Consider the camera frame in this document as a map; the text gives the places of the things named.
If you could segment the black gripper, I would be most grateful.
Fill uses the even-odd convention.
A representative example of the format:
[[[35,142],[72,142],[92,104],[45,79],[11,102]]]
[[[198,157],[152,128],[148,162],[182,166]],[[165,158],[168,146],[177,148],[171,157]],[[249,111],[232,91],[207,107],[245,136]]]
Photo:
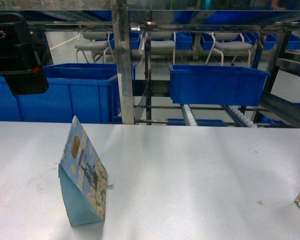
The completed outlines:
[[[49,89],[27,22],[18,13],[0,13],[0,75],[14,97]]]

